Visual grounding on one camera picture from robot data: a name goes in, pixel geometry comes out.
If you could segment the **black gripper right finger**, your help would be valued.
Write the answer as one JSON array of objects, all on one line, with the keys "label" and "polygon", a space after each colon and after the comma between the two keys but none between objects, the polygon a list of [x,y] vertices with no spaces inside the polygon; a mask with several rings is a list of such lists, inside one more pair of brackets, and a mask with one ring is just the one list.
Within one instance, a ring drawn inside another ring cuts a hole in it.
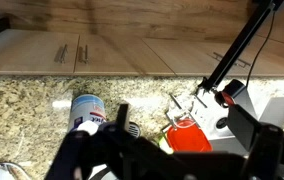
[{"label": "black gripper right finger", "polygon": [[261,128],[261,124],[240,105],[229,107],[227,126],[247,151]]}]

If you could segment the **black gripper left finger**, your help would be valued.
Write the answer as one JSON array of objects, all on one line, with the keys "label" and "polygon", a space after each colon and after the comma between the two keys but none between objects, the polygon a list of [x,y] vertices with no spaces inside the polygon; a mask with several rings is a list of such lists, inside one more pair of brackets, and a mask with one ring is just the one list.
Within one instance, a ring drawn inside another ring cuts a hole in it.
[{"label": "black gripper left finger", "polygon": [[116,117],[116,124],[120,129],[128,130],[129,129],[129,120],[128,120],[128,104],[121,104]]}]

